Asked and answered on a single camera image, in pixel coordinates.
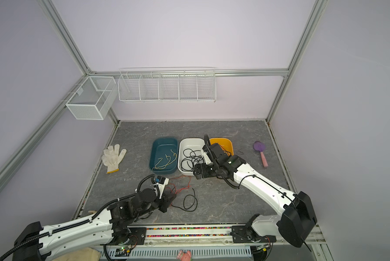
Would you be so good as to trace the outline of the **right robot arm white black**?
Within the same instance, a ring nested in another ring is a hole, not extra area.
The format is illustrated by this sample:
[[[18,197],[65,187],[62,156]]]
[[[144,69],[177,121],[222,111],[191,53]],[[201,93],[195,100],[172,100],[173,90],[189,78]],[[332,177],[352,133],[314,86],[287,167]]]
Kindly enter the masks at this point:
[[[208,162],[194,166],[196,179],[217,178],[233,189],[245,187],[275,211],[272,216],[253,215],[240,232],[233,232],[237,240],[256,243],[270,236],[281,236],[296,248],[306,243],[317,225],[311,199],[306,193],[295,193],[275,184],[241,157],[229,156],[217,143],[207,142],[203,151]]]

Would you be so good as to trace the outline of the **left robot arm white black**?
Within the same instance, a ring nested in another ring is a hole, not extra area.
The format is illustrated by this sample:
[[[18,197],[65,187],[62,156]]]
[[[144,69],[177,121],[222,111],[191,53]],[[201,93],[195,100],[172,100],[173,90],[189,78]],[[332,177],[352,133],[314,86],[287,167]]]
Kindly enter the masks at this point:
[[[167,184],[167,178],[149,175],[139,182],[135,193],[105,203],[92,215],[56,225],[31,223],[0,260],[12,256],[15,261],[50,261],[95,245],[141,244],[145,232],[130,226],[156,210],[167,212],[176,198],[165,189]]]

